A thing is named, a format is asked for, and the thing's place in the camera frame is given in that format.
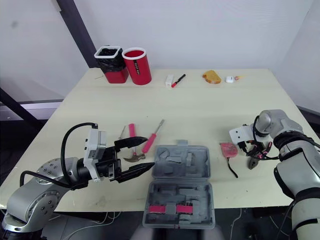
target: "black trash bag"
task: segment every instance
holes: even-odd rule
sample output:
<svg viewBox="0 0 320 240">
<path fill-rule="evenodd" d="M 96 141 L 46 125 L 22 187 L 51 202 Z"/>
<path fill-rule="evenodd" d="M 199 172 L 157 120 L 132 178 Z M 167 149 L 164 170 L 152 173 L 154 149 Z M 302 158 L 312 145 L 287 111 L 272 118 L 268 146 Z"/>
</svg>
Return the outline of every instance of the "black trash bag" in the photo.
<svg viewBox="0 0 320 240">
<path fill-rule="evenodd" d="M 104 48 L 99 53 L 99 56 L 112 56 L 117 49 Z M 126 67 L 125 61 L 122 57 L 122 48 L 119 49 L 118 54 L 114 58 L 96 58 L 102 72 L 119 72 Z"/>
</svg>

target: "table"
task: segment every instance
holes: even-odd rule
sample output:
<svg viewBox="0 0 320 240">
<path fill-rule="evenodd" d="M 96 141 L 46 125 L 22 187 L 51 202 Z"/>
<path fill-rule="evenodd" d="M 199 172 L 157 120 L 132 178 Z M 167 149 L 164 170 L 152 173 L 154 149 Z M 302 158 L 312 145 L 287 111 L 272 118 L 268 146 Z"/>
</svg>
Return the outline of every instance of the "table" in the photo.
<svg viewBox="0 0 320 240">
<path fill-rule="evenodd" d="M 48 120 L 32 144 L 0 188 L 0 208 L 6 208 L 10 195 L 19 187 L 24 170 L 35 171 L 48 160 L 60 156 L 64 134 L 72 126 L 83 122 L 98 123 L 107 132 L 107 145 L 112 146 L 124 125 L 135 123 L 138 136 L 149 137 L 161 119 L 165 119 L 158 136 L 140 163 L 154 160 L 155 145 L 175 145 L 188 140 L 189 145 L 207 146 L 210 152 L 211 178 L 215 208 L 246 208 L 284 206 L 291 201 L 278 186 L 273 169 L 277 160 L 261 161 L 249 170 L 243 152 L 230 164 L 237 172 L 236 179 L 228 169 L 219 143 L 230 142 L 229 130 L 251 124 L 262 110 L 282 109 L 298 122 L 304 133 L 320 142 L 296 105 L 268 69 L 217 70 L 226 76 L 242 76 L 236 83 L 209 84 L 202 78 L 207 69 L 152 69 L 152 82 L 134 85 L 129 78 L 124 84 L 109 84 L 99 68 L 91 68 L 67 95 Z M 168 74 L 175 79 L 186 77 L 174 88 L 165 87 Z M 82 158 L 87 127 L 74 131 L 66 145 L 66 157 Z M 129 157 L 124 149 L 119 157 Z M 272 147 L 269 155 L 278 151 Z M 122 170 L 134 163 L 122 161 Z M 113 212 L 143 211 L 151 171 L 127 182 L 100 183 L 90 181 L 87 188 L 69 191 L 56 211 Z"/>
</svg>

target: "white wall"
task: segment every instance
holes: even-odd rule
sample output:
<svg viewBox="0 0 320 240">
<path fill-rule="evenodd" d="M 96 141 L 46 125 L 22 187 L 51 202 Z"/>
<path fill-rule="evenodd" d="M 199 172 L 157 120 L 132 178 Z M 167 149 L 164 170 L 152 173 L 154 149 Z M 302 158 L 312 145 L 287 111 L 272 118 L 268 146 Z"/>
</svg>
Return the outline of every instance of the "white wall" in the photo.
<svg viewBox="0 0 320 240">
<path fill-rule="evenodd" d="M 285 56 L 312 2 L 75 0 L 96 48 L 141 46 L 156 68 L 273 71 L 281 63 L 285 69 Z M 17 101 L 62 99 L 87 69 L 51 0 L 0 2 L 0 86 Z M 300 103 L 306 97 L 295 97 L 286 79 L 280 82 L 297 104 L 315 109 L 311 101 Z M 310 95 L 314 101 L 314 91 Z"/>
<path fill-rule="evenodd" d="M 270 68 L 312 0 L 75 0 L 96 48 L 143 47 L 156 68 Z"/>
<path fill-rule="evenodd" d="M 320 0 L 315 0 L 275 71 L 295 104 L 320 113 Z"/>
<path fill-rule="evenodd" d="M 87 69 L 51 0 L 0 1 L 0 86 L 16 101 L 63 99 Z"/>
</svg>

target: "white eraser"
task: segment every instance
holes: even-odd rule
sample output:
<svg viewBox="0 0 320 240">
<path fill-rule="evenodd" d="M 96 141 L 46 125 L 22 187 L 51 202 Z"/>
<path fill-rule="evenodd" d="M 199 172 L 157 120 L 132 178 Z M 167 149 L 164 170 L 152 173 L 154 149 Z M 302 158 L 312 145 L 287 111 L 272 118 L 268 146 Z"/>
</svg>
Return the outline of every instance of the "white eraser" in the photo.
<svg viewBox="0 0 320 240">
<path fill-rule="evenodd" d="M 233 84 L 235 82 L 235 77 L 234 76 L 226 76 L 225 82 L 228 84 Z"/>
<path fill-rule="evenodd" d="M 172 82 L 174 81 L 174 75 L 173 74 L 169 74 L 168 76 L 166 76 L 166 80 L 165 80 L 165 86 L 169 89 L 171 89 L 171 85 Z"/>
</svg>

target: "red screwdriver handle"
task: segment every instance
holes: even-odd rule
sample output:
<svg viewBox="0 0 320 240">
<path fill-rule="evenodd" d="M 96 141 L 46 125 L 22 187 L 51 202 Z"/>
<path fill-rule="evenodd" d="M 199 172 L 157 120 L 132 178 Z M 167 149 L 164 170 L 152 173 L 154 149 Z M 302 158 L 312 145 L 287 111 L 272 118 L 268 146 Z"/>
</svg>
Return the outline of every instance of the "red screwdriver handle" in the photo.
<svg viewBox="0 0 320 240">
<path fill-rule="evenodd" d="M 130 137 L 135 137 L 136 136 L 136 129 L 135 129 L 135 124 L 130 123 L 129 124 L 129 136 Z"/>
<path fill-rule="evenodd" d="M 151 136 L 149 137 L 148 141 L 146 141 L 144 147 L 142 148 L 142 152 L 144 154 L 146 154 L 149 149 L 151 148 L 152 144 L 154 143 L 155 139 L 156 139 L 156 134 L 155 133 L 152 133 Z"/>
</svg>

